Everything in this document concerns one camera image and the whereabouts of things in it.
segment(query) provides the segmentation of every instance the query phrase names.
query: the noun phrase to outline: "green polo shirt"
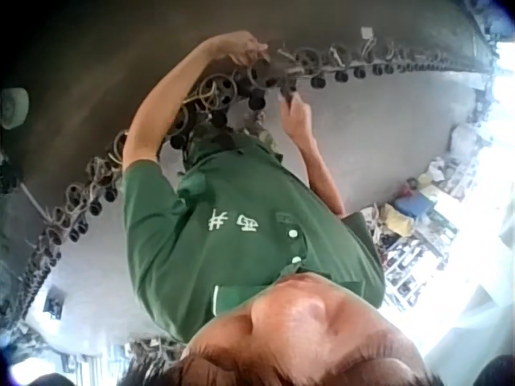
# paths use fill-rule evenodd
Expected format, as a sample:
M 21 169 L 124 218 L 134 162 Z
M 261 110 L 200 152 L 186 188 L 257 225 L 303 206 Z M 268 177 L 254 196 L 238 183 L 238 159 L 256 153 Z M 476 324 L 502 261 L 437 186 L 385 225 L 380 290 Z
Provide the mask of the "green polo shirt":
M 206 140 L 177 189 L 158 164 L 123 175 L 129 271 L 152 319 L 183 342 L 282 274 L 316 272 L 379 307 L 379 256 L 361 214 L 340 221 L 269 149 Z

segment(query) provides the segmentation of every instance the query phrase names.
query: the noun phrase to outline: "hand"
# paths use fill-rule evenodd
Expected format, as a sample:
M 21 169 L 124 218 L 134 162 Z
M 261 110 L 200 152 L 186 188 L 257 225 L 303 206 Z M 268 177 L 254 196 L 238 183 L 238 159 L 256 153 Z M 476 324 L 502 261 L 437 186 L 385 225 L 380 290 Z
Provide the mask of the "hand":
M 248 31 L 214 36 L 206 42 L 214 59 L 229 56 L 234 63 L 250 66 L 259 58 L 267 58 L 267 44 L 259 43 Z
M 282 129 L 300 150 L 312 150 L 316 147 L 313 137 L 311 106 L 301 99 L 298 92 L 293 94 L 291 104 L 281 97 Z

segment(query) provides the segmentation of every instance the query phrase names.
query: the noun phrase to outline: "nose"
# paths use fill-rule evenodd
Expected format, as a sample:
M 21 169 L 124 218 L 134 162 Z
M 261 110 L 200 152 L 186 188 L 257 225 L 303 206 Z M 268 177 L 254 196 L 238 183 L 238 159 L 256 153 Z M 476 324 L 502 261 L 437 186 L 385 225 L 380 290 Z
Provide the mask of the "nose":
M 282 330 L 297 323 L 324 323 L 325 311 L 321 297 L 299 289 L 296 283 L 283 283 L 254 301 L 251 318 L 254 330 Z

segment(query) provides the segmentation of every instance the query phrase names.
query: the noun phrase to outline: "white chinese characters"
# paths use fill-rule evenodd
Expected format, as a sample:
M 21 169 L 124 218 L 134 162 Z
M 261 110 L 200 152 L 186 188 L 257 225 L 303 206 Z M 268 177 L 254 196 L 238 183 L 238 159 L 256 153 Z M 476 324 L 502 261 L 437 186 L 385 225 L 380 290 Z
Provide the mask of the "white chinese characters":
M 249 217 L 245 217 L 243 215 L 238 216 L 236 224 L 241 226 L 241 230 L 243 232 L 256 232 L 256 228 L 259 226 L 256 220 L 250 219 Z
M 216 209 L 213 209 L 211 218 L 208 221 L 208 230 L 217 231 L 222 227 L 222 225 L 225 225 L 228 219 L 228 212 L 223 211 L 217 214 Z M 244 215 L 239 215 L 237 217 L 236 225 L 240 226 L 243 232 L 256 232 L 259 227 L 259 224 L 255 219 L 251 219 Z
M 226 220 L 229 218 L 227 217 L 227 212 L 223 211 L 218 216 L 216 215 L 216 209 L 212 210 L 211 218 L 208 221 L 208 229 L 209 231 L 212 231 L 213 229 L 218 230 L 220 227 L 224 224 Z

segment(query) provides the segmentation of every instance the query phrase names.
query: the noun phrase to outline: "man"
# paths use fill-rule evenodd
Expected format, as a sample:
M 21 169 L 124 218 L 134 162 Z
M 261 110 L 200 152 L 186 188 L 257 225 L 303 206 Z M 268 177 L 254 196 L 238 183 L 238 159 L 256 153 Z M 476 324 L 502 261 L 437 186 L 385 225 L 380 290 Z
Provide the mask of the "man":
M 172 368 L 132 368 L 121 384 L 438 384 L 376 310 L 379 257 L 363 218 L 344 210 L 299 95 L 281 103 L 282 124 L 309 188 L 267 144 L 229 129 L 193 136 L 177 192 L 163 176 L 156 152 L 182 100 L 227 55 L 249 65 L 266 45 L 246 31 L 203 42 L 150 92 L 127 136 L 131 280 L 153 320 L 188 345 Z

